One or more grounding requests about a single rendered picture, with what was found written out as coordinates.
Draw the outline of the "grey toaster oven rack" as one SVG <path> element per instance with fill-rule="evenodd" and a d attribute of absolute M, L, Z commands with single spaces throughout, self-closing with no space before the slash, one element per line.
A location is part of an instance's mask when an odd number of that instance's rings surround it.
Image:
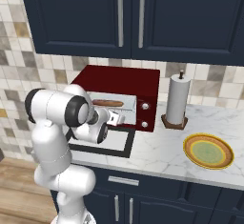
<path fill-rule="evenodd" d="M 117 93 L 105 93 L 105 92 L 89 92 L 91 101 L 93 99 L 106 99 L 106 100 L 118 100 L 124 103 L 123 107 L 109 107 L 118 108 L 121 110 L 131 111 L 134 108 L 136 97 L 134 95 L 117 94 Z"/>

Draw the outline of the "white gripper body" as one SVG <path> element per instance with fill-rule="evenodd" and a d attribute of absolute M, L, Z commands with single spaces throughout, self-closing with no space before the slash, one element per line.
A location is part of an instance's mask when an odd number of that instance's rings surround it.
<path fill-rule="evenodd" d="M 125 117 L 124 123 L 129 125 L 135 125 L 136 124 L 136 114 L 131 111 L 122 111 L 119 113 L 120 115 L 123 115 Z"/>

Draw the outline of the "red toaster oven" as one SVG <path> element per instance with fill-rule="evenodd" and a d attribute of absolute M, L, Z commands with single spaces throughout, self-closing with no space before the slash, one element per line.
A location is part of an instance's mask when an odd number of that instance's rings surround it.
<path fill-rule="evenodd" d="M 81 86 L 87 93 L 105 92 L 134 95 L 136 102 L 131 112 L 136 114 L 136 124 L 122 124 L 125 128 L 134 128 L 138 131 L 152 132 L 154 130 L 160 70 L 105 67 L 88 65 L 72 81 Z M 148 103 L 147 110 L 142 109 L 142 104 Z M 109 108 L 120 113 L 118 108 Z M 141 123 L 146 121 L 148 128 L 143 128 Z"/>

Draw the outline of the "yellow orange green plate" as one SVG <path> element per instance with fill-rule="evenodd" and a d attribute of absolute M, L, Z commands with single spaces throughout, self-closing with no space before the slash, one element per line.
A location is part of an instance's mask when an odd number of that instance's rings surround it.
<path fill-rule="evenodd" d="M 197 166 L 209 170 L 222 170 L 234 162 L 232 148 L 221 138 L 198 132 L 183 141 L 184 154 Z"/>

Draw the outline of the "black glass toaster oven door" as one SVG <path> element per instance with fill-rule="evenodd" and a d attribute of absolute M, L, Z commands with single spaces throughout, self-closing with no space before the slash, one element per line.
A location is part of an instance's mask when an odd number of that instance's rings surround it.
<path fill-rule="evenodd" d="M 66 132 L 70 149 L 76 152 L 96 153 L 109 156 L 129 158 L 135 129 L 109 126 L 107 138 L 100 144 L 76 140 L 71 129 Z"/>

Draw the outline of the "brown baguette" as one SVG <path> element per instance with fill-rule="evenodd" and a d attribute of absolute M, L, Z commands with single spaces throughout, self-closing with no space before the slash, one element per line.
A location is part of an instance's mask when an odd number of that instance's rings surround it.
<path fill-rule="evenodd" d="M 124 103 L 118 100 L 93 99 L 93 105 L 102 107 L 123 107 Z"/>

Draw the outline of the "dark blue drawer front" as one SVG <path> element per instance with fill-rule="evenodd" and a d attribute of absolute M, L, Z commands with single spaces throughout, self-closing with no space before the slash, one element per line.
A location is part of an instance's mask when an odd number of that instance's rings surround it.
<path fill-rule="evenodd" d="M 208 224 L 244 224 L 244 191 L 185 183 L 181 198 L 195 206 L 212 208 Z"/>
<path fill-rule="evenodd" d="M 91 167 L 96 175 L 96 187 L 142 196 L 150 196 L 171 201 L 186 202 L 181 198 L 184 183 L 179 180 L 137 173 L 125 173 Z M 131 186 L 108 181 L 109 175 L 139 180 L 139 186 Z"/>

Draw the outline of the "dark blue cupboard door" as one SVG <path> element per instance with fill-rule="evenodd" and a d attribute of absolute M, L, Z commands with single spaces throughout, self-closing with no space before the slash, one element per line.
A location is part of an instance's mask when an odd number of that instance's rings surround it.
<path fill-rule="evenodd" d="M 244 67 L 244 0 L 132 0 L 132 58 Z"/>
<path fill-rule="evenodd" d="M 132 56 L 132 0 L 123 0 L 118 47 L 117 0 L 24 0 L 35 51 L 104 58 Z"/>
<path fill-rule="evenodd" d="M 115 221 L 114 197 L 119 196 L 119 221 Z M 96 224 L 124 224 L 124 194 L 95 188 L 84 197 L 88 211 L 93 215 Z"/>
<path fill-rule="evenodd" d="M 131 197 L 133 198 L 132 224 L 208 224 L 213 212 L 212 208 L 126 193 L 125 224 L 130 224 Z"/>

